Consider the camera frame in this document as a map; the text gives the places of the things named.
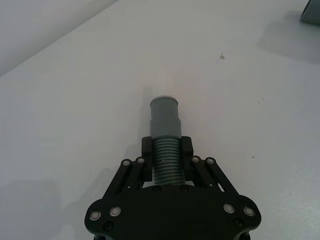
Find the white table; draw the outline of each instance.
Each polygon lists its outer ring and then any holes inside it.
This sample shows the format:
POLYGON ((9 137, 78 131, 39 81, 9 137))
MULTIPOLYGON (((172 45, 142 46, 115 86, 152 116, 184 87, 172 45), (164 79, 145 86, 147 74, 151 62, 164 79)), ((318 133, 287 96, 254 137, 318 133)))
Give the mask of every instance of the white table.
POLYGON ((92 239, 85 212, 140 155, 167 88, 195 153, 258 205, 251 239, 318 240, 320 28, 298 23, 305 4, 120 0, 2 76, 0 239, 92 239))

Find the gray cylinder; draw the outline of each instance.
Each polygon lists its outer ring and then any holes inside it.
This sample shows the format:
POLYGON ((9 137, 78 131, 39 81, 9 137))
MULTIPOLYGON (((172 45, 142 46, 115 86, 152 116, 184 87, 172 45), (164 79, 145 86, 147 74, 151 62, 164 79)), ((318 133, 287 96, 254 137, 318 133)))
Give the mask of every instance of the gray cylinder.
POLYGON ((180 150, 178 102, 173 97, 161 96, 152 100, 150 107, 154 182, 156 185, 182 185, 185 178, 180 150))

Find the white surface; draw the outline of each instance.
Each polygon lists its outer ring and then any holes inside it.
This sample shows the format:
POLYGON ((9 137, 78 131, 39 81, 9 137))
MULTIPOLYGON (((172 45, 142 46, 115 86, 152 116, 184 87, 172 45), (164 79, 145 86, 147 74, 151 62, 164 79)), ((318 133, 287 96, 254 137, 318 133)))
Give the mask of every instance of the white surface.
POLYGON ((116 0, 1 0, 0 76, 116 0))
POLYGON ((298 23, 304 5, 121 0, 1 77, 0 238, 91 239, 85 212, 140 154, 164 78, 195 153, 258 205, 251 239, 318 240, 320 29, 298 23))

